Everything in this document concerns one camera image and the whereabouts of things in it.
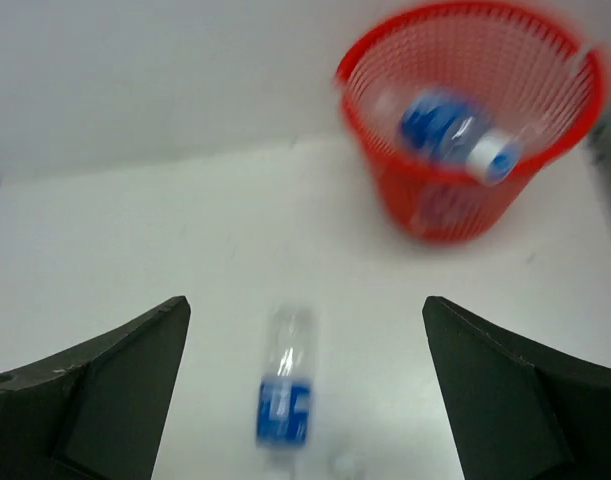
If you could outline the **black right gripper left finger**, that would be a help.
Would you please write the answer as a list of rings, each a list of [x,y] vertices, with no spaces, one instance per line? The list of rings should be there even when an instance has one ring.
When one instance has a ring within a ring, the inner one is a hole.
[[[190,321],[173,297],[0,373],[0,479],[149,479]]]

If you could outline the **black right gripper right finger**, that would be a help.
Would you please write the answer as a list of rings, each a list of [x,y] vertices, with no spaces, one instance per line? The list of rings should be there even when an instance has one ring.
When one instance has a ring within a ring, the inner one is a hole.
[[[438,296],[422,310],[467,479],[611,479],[611,368]]]

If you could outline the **blue label bottle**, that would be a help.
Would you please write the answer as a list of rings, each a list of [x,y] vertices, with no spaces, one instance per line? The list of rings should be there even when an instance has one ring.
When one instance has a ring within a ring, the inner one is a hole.
[[[297,457],[308,441],[316,324],[315,313],[303,305],[280,305],[269,317],[255,426],[268,479],[293,479]]]

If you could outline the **blue label bottle Chinese text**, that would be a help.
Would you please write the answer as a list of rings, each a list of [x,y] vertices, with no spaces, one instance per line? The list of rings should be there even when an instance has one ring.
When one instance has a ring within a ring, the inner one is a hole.
[[[402,114],[398,132],[403,145],[430,165],[481,184],[504,180],[521,156],[520,143],[496,128],[484,110],[445,89],[419,93]]]

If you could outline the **clear unlabelled bottle white cap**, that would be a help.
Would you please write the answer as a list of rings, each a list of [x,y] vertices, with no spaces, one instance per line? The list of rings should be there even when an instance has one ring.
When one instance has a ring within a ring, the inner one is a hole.
[[[340,452],[330,460],[331,477],[336,480],[358,480],[363,478],[363,469],[353,452]]]

